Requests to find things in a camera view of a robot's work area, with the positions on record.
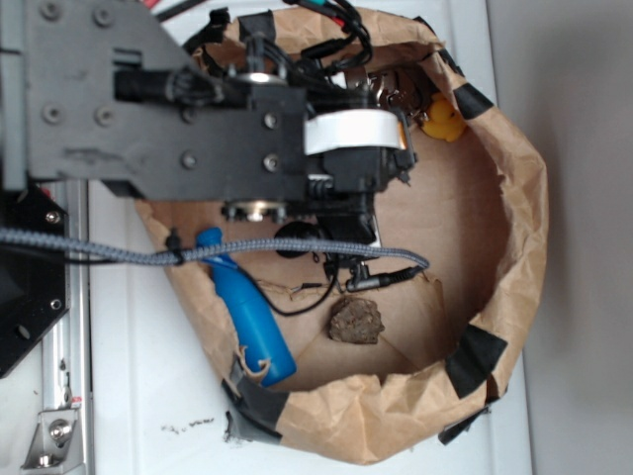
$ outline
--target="gray wall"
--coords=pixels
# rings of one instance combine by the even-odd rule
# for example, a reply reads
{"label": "gray wall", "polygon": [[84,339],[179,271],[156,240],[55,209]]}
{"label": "gray wall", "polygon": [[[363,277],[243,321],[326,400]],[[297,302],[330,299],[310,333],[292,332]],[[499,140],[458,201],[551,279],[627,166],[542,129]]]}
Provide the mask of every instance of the gray wall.
{"label": "gray wall", "polygon": [[550,176],[534,470],[633,473],[633,1],[488,3],[499,105]]}

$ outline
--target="brown paper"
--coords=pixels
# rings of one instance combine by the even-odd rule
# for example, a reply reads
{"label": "brown paper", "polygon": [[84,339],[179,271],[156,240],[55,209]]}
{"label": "brown paper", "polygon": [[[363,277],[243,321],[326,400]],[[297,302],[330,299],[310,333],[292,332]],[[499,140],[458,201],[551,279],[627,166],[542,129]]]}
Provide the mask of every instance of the brown paper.
{"label": "brown paper", "polygon": [[[442,43],[423,24],[361,10],[377,47],[368,69],[417,63],[457,107],[453,90],[467,80],[437,54]],[[340,36],[329,20],[302,9],[275,13],[278,44],[290,53]],[[227,41],[208,47],[216,59],[237,57],[236,24]],[[419,163],[411,186],[392,182],[377,197],[384,246],[425,255],[432,274],[364,298],[375,300],[386,330],[377,345],[329,340],[326,305],[278,322],[299,365],[280,383],[292,389],[277,424],[282,443],[354,463],[393,455],[466,418],[502,395],[525,343],[540,299],[548,227],[546,171],[525,136],[495,107],[468,121],[456,142],[440,142],[419,128],[411,136]],[[168,228],[178,227],[186,245],[196,233],[221,226],[226,240],[273,236],[272,224],[227,224],[219,205],[142,203],[138,211],[157,248]],[[236,255],[266,281],[279,306],[303,307],[318,290],[292,294],[303,282],[324,282],[310,256],[284,260],[272,252]],[[372,261],[372,272],[402,268],[402,262]],[[167,274],[220,377],[228,380],[237,339],[207,269],[187,264]],[[459,399],[444,358],[471,323],[508,342],[489,384]]]}

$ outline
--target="black tape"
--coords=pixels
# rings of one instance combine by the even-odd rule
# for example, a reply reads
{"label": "black tape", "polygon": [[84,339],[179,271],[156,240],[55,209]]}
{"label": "black tape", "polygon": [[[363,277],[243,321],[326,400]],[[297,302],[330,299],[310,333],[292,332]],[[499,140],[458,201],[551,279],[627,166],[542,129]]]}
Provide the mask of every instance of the black tape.
{"label": "black tape", "polygon": [[494,104],[470,82],[453,91],[459,112],[467,121],[475,119],[488,111]]}
{"label": "black tape", "polygon": [[460,399],[473,393],[495,370],[507,341],[468,325],[457,350],[446,358],[446,372]]}
{"label": "black tape", "polygon": [[422,17],[415,17],[413,20],[415,22],[422,23],[426,28],[428,28],[431,31],[433,35],[435,35],[435,30],[433,30],[433,28],[428,23],[426,23],[426,20],[424,20]]}
{"label": "black tape", "polygon": [[[229,385],[223,382],[223,387],[236,411],[231,412],[236,422],[233,428],[236,432],[234,435],[239,436],[239,433],[248,433],[249,436],[241,437],[248,440],[251,440],[249,437],[257,435],[257,438],[253,439],[264,442],[281,440],[281,434],[275,430],[275,427],[290,397],[290,393],[262,388],[246,377],[238,361],[233,364],[230,372],[230,381],[237,388],[240,395],[236,396]],[[239,413],[243,419],[239,419],[236,413]]]}
{"label": "black tape", "polygon": [[263,35],[264,38],[274,42],[277,38],[275,30],[275,18],[273,12],[258,13],[256,15],[245,15],[239,17],[239,40],[244,42],[253,35]]}
{"label": "black tape", "polygon": [[488,406],[484,407],[483,409],[477,411],[465,420],[454,424],[453,426],[447,427],[437,436],[437,438],[440,442],[442,442],[443,445],[448,445],[453,440],[455,440],[460,433],[468,431],[471,428],[473,422],[476,421],[481,414],[487,414],[489,411],[490,409],[488,408]]}
{"label": "black tape", "polygon": [[209,13],[209,23],[198,33],[185,42],[182,48],[189,54],[205,43],[220,44],[225,38],[226,25],[230,23],[228,8],[212,10]]}
{"label": "black tape", "polygon": [[229,441],[234,437],[241,440],[270,443],[271,445],[279,445],[281,443],[280,433],[261,426],[235,409],[226,412],[226,421],[225,441]]}
{"label": "black tape", "polygon": [[448,52],[448,49],[441,49],[437,53],[439,54],[439,57],[441,57],[444,62],[448,64],[448,67],[453,69],[453,72],[456,72],[460,76],[464,76],[464,71],[462,71],[462,68],[457,65],[455,59],[453,59],[453,56],[451,56],[451,53]]}

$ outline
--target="gray braided cable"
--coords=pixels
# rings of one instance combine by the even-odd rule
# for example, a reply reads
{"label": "gray braided cable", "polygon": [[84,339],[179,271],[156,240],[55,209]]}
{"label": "gray braided cable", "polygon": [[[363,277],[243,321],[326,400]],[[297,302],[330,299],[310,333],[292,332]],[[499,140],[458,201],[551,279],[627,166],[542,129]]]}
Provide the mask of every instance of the gray braided cable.
{"label": "gray braided cable", "polygon": [[[71,237],[61,237],[13,228],[0,228],[0,243],[98,255],[109,260],[137,265],[167,266],[181,263],[180,259],[170,251],[152,254],[132,252]],[[303,240],[295,238],[237,240],[206,247],[183,249],[182,258],[185,262],[190,262],[222,254],[252,252],[257,250],[328,252],[333,254],[362,255],[365,257],[393,257],[411,260],[422,269],[427,269],[429,266],[428,260],[424,257],[405,249],[372,247],[337,240]]]}

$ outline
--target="black zip tie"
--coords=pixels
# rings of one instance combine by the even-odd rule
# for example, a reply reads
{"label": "black zip tie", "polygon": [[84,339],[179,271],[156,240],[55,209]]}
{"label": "black zip tie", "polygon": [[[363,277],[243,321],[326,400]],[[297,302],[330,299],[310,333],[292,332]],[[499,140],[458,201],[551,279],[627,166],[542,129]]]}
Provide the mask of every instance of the black zip tie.
{"label": "black zip tie", "polygon": [[165,245],[167,246],[167,250],[178,259],[176,265],[185,263],[185,257],[182,255],[182,239],[178,236],[178,230],[176,228],[170,230],[169,236],[165,240]]}

